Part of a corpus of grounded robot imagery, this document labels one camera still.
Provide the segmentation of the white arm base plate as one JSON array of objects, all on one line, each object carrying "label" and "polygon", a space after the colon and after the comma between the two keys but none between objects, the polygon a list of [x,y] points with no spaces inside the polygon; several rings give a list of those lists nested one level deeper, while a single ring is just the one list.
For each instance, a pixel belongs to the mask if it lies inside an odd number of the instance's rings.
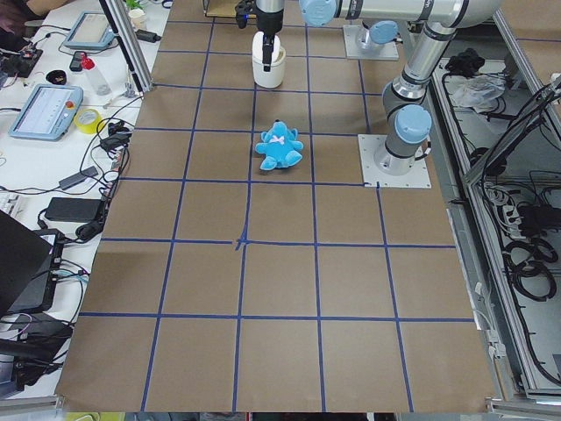
[{"label": "white arm base plate", "polygon": [[363,184],[367,188],[430,189],[430,175],[419,146],[415,155],[397,158],[386,149],[386,135],[359,134]]},{"label": "white arm base plate", "polygon": [[397,61],[395,43],[398,26],[394,21],[380,21],[366,28],[363,25],[343,27],[346,57],[354,60]]}]

